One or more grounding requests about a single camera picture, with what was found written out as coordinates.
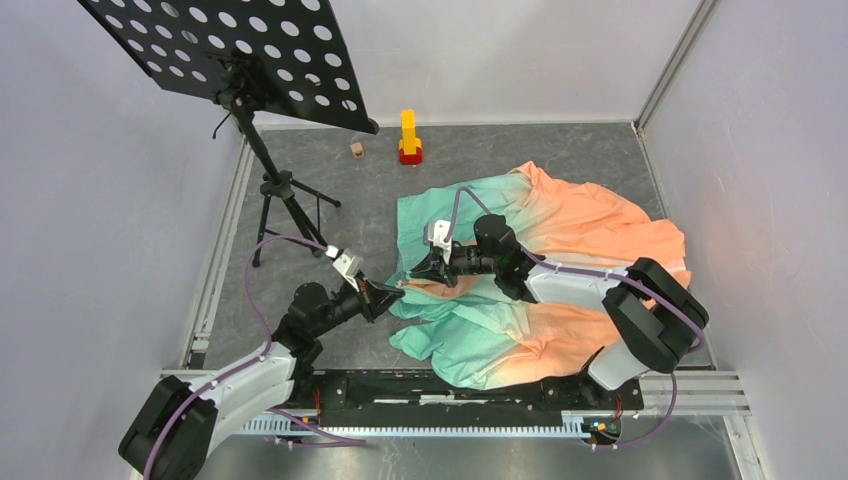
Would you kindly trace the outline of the green and orange jacket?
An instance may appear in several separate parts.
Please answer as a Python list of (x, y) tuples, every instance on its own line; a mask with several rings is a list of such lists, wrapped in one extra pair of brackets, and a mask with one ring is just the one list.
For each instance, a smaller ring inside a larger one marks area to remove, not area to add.
[(537, 254), (591, 266), (627, 266), (649, 257), (680, 283), (691, 280), (684, 234), (603, 186), (554, 179), (529, 162), (471, 181), (469, 189), (464, 198), (446, 186), (397, 202), (399, 260), (392, 282), (405, 294), (391, 311), (405, 326), (390, 344), (428, 362), (453, 386), (491, 390), (572, 375), (619, 335), (602, 311), (514, 301), (490, 275), (462, 276), (452, 288), (412, 278), (426, 254), (428, 222), (454, 220), (454, 238), (469, 244), (474, 221), (491, 211)]

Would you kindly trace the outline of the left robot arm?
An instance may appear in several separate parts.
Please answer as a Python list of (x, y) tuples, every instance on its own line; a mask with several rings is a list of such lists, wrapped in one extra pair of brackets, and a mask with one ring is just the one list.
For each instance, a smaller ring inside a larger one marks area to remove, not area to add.
[(313, 399), (322, 335), (357, 316), (372, 322), (404, 294), (361, 274), (336, 292), (301, 285), (256, 351), (193, 381), (161, 379), (120, 441), (119, 456), (146, 479), (195, 478), (215, 448), (250, 420)]

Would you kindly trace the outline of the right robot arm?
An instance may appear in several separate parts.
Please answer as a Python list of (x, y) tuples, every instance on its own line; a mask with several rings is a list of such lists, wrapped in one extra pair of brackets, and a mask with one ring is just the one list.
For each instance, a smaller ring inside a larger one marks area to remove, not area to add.
[(620, 338), (593, 354), (580, 371), (577, 392), (591, 408), (612, 401), (618, 388), (648, 372), (673, 373), (705, 345), (705, 308), (660, 263), (640, 257), (627, 267), (589, 267), (546, 259), (521, 244), (502, 215), (479, 217), (475, 243), (462, 245), (446, 220), (424, 230), (427, 255), (414, 279), (449, 287), (462, 276), (491, 275), (512, 300), (588, 307), (608, 314)]

